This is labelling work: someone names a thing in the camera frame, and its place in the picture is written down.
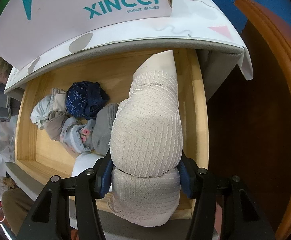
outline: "open wooden drawer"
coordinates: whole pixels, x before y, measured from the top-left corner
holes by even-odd
[[[167,49],[148,49],[75,62],[43,74],[27,83],[16,129],[15,161],[25,172],[42,184],[53,175],[71,176],[75,159],[57,141],[51,141],[45,130],[31,123],[34,106],[53,87],[64,90],[74,82],[99,82],[111,103],[128,98],[135,70],[152,54]],[[208,168],[207,108],[201,70],[194,49],[173,49],[178,78],[179,110],[183,128],[183,150]],[[111,212],[107,206],[112,193],[97,200],[98,209]],[[180,204],[172,219],[191,217],[192,202],[181,192]]]

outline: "pink flower print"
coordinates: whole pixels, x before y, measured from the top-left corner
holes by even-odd
[[[82,129],[82,133],[86,136],[89,136],[90,135],[90,131],[87,129],[87,128],[83,128]]]

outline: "cardboard box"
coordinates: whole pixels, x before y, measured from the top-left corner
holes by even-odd
[[[171,12],[171,0],[10,0],[0,17],[0,56],[22,69],[91,30]]]

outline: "person's leg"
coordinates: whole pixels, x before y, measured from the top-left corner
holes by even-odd
[[[15,188],[3,193],[1,203],[7,222],[17,235],[34,201],[22,189]]]

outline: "brown fabric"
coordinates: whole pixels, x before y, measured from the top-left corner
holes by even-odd
[[[44,129],[53,141],[60,141],[60,134],[64,122],[68,119],[65,113],[51,111],[44,124]]]
[[[20,188],[3,193],[2,209],[13,233],[17,235],[34,201]]]

